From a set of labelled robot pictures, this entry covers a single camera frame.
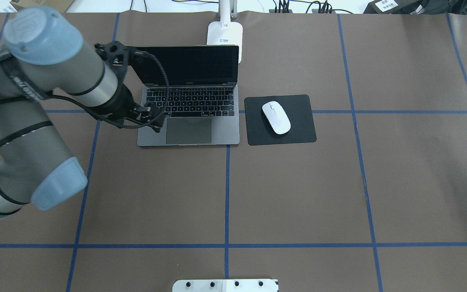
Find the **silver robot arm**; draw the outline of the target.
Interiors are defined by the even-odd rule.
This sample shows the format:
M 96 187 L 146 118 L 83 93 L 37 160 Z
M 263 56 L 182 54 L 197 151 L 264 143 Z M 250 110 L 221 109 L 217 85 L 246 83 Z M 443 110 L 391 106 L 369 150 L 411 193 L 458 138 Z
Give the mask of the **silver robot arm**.
M 63 100 L 118 128 L 159 132 L 164 110 L 137 104 L 124 85 L 127 68 L 157 57 L 118 41 L 95 44 L 54 8 L 31 6 L 2 29 L 0 43 L 0 221 L 34 204 L 51 209 L 82 191 L 88 179 L 41 102 Z

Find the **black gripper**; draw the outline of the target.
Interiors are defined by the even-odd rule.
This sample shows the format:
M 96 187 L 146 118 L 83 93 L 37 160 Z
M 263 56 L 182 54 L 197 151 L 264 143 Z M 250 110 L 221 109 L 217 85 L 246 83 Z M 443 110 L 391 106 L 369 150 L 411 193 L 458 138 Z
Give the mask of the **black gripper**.
M 160 107 L 154 102 L 139 105 L 126 87 L 119 87 L 115 97 L 118 98 L 118 109 L 114 112 L 114 122 L 119 124 L 119 127 L 131 129 L 149 127 L 156 133 L 161 131 L 165 121 L 165 102 Z

